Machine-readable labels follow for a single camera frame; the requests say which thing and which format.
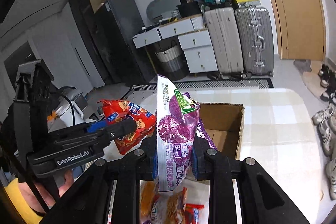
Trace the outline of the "brown cardboard box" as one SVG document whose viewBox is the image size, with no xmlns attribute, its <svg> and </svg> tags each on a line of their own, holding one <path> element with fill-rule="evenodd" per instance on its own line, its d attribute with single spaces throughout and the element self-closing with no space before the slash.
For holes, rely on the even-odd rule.
<svg viewBox="0 0 336 224">
<path fill-rule="evenodd" d="M 244 128 L 244 106 L 201 103 L 200 118 L 217 150 L 231 159 L 238 159 Z"/>
</svg>

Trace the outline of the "small red candy bar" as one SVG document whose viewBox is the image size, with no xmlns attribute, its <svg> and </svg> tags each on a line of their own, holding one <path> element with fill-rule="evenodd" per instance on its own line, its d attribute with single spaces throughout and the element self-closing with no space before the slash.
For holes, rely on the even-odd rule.
<svg viewBox="0 0 336 224">
<path fill-rule="evenodd" d="M 204 205 L 187 203 L 185 205 L 185 224 L 199 224 L 200 211 L 204 208 Z"/>
</svg>

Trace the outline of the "wooden door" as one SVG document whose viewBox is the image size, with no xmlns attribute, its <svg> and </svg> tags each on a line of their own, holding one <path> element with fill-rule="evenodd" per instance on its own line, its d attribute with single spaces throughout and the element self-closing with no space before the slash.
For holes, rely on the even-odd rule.
<svg viewBox="0 0 336 224">
<path fill-rule="evenodd" d="M 321 0 L 271 0 L 282 59 L 325 57 L 325 17 Z"/>
</svg>

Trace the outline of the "woven laundry basket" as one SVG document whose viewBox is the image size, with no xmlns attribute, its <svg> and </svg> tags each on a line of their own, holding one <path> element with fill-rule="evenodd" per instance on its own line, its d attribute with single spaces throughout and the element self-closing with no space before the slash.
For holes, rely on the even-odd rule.
<svg viewBox="0 0 336 224">
<path fill-rule="evenodd" d="M 172 81 L 181 80 L 188 75 L 184 52 L 175 39 L 161 40 L 155 43 L 154 48 L 155 56 L 162 68 L 160 75 Z"/>
</svg>

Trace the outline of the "white drawer desk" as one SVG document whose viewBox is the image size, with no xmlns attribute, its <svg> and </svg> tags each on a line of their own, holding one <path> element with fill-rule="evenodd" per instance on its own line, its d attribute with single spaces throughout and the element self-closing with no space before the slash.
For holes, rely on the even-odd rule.
<svg viewBox="0 0 336 224">
<path fill-rule="evenodd" d="M 210 34 L 201 14 L 159 25 L 133 37 L 136 48 L 177 38 L 185 54 L 190 73 L 218 71 Z"/>
</svg>

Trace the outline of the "yellow black box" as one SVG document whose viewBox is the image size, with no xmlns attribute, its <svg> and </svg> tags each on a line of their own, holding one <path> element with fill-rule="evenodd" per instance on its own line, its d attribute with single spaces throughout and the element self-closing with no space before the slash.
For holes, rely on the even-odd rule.
<svg viewBox="0 0 336 224">
<path fill-rule="evenodd" d="M 238 8 L 244 8 L 249 6 L 260 6 L 260 0 L 235 0 Z"/>
</svg>

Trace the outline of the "irregular door mat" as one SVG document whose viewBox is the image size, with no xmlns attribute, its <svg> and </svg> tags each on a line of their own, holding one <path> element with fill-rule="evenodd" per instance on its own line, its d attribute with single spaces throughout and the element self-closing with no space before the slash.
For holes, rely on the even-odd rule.
<svg viewBox="0 0 336 224">
<path fill-rule="evenodd" d="M 321 86 L 321 78 L 318 75 L 319 70 L 322 68 L 323 62 L 315 60 L 295 59 L 294 66 L 301 74 L 303 83 L 307 89 L 317 99 L 321 100 L 320 96 L 326 90 Z"/>
</svg>

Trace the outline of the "beige hard suitcase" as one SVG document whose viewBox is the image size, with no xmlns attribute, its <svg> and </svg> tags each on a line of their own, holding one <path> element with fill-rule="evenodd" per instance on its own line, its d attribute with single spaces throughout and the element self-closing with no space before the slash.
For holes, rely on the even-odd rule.
<svg viewBox="0 0 336 224">
<path fill-rule="evenodd" d="M 234 9 L 225 7 L 209 10 L 204 13 L 204 19 L 219 72 L 242 74 L 244 72 L 242 46 Z"/>
</svg>

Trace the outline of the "black cabinet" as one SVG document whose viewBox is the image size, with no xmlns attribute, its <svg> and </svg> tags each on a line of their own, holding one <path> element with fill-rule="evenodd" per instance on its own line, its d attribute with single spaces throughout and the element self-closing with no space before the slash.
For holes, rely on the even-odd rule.
<svg viewBox="0 0 336 224">
<path fill-rule="evenodd" d="M 155 71 L 133 36 L 143 27 L 135 0 L 69 0 L 76 26 L 103 82 L 143 84 Z"/>
</svg>

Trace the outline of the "purple grape gummy packet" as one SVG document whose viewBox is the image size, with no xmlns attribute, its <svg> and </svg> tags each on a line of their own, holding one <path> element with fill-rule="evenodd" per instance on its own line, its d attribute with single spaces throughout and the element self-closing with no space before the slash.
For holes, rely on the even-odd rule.
<svg viewBox="0 0 336 224">
<path fill-rule="evenodd" d="M 200 118 L 200 104 L 167 77 L 157 78 L 157 167 L 160 192 L 175 190 L 187 175 L 196 136 L 213 141 Z"/>
</svg>

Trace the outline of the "silver aluminium suitcase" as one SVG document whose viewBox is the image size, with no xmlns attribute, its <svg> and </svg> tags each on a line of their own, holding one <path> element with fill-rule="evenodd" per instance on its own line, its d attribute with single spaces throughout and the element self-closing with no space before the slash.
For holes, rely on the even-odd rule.
<svg viewBox="0 0 336 224">
<path fill-rule="evenodd" d="M 235 10 L 245 71 L 251 75 L 273 76 L 274 45 L 272 24 L 265 7 Z"/>
</svg>

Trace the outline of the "grey oval mirror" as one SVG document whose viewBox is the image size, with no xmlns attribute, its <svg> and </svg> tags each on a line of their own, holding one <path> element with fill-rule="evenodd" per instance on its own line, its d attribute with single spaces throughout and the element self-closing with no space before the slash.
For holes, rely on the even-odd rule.
<svg viewBox="0 0 336 224">
<path fill-rule="evenodd" d="M 153 0 L 147 6 L 147 18 L 151 23 L 158 23 L 163 18 L 172 17 L 180 4 L 180 0 Z"/>
</svg>

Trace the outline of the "orange white snack packet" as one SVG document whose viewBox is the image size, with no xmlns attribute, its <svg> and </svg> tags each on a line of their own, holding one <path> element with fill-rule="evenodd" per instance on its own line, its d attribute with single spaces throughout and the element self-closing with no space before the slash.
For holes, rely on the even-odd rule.
<svg viewBox="0 0 336 224">
<path fill-rule="evenodd" d="M 185 205 L 187 188 L 171 196 L 159 194 L 155 196 L 151 214 L 141 217 L 142 223 L 185 223 Z"/>
</svg>

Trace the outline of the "black bag on desk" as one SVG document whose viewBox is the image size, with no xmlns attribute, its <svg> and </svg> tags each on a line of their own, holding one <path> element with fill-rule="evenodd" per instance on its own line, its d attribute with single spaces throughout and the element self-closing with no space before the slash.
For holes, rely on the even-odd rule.
<svg viewBox="0 0 336 224">
<path fill-rule="evenodd" d="M 196 0 L 180 0 L 180 3 L 180 5 L 177 5 L 177 8 L 182 18 L 201 13 L 198 1 Z"/>
</svg>

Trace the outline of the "red snack packet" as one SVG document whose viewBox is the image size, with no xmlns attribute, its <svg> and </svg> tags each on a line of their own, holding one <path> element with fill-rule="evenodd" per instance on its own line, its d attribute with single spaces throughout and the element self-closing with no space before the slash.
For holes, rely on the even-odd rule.
<svg viewBox="0 0 336 224">
<path fill-rule="evenodd" d="M 157 117 L 143 107 L 127 100 L 100 100 L 107 125 L 123 128 L 116 133 L 114 142 L 121 155 L 141 143 L 153 133 Z"/>
</svg>

